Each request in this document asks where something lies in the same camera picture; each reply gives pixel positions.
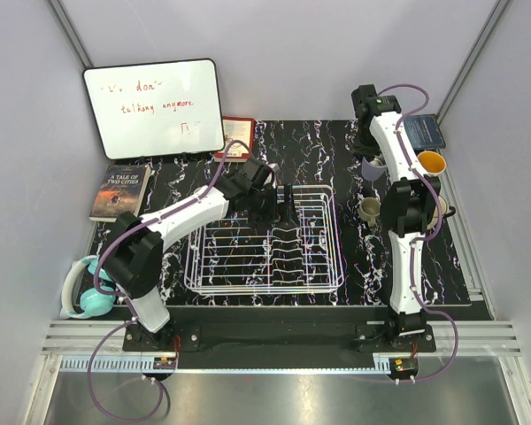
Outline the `lilac plastic cup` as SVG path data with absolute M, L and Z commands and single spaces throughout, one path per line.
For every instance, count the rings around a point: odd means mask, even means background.
M 381 156 L 362 158 L 361 175 L 366 181 L 377 181 L 387 172 L 387 169 L 385 159 Z

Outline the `small beige mug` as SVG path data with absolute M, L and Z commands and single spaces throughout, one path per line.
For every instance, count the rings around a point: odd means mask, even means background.
M 380 216 L 381 202 L 375 197 L 365 197 L 358 206 L 358 215 L 369 228 L 376 225 Z

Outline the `floral white mug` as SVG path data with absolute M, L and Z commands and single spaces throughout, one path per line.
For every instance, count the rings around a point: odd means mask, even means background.
M 422 151 L 417 156 L 419 163 L 430 176 L 436 177 L 447 168 L 445 158 L 435 151 Z

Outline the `white wire dish rack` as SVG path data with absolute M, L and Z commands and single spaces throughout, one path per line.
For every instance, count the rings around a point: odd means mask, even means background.
M 344 282 L 334 192 L 293 187 L 287 227 L 259 228 L 243 214 L 189 235 L 184 285 L 201 296 L 324 294 Z

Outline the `cream ribbed cup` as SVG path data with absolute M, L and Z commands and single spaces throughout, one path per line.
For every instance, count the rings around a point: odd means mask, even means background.
M 442 217 L 444 220 L 446 220 L 454 216 L 457 212 L 456 208 L 450 205 L 444 197 L 439 196 L 438 199 L 440 203 L 440 208 L 435 208 L 431 221 L 429 221 L 427 225 L 428 230 L 434 228 L 437 225 L 439 217 Z

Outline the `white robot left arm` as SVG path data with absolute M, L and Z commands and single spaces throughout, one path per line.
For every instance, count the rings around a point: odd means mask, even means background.
M 207 185 L 165 209 L 117 218 L 114 238 L 98 266 L 121 291 L 143 327 L 142 340 L 153 350 L 162 351 L 173 341 L 167 324 L 171 316 L 158 289 L 164 253 L 192 231 L 232 213 L 247 213 L 258 228 L 293 230 L 299 224 L 293 187 L 277 185 L 272 166 L 255 158 L 226 174 L 218 168 Z

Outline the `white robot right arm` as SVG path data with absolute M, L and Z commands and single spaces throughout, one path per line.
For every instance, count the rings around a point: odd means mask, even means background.
M 392 290 L 384 340 L 392 350 L 409 351 L 426 334 L 422 251 L 428 223 L 440 206 L 441 183 L 420 164 L 396 97 L 382 96 L 373 84 L 366 84 L 352 91 L 351 100 L 358 121 L 353 151 L 364 164 L 382 158 L 390 181 L 380 209 L 392 252 Z

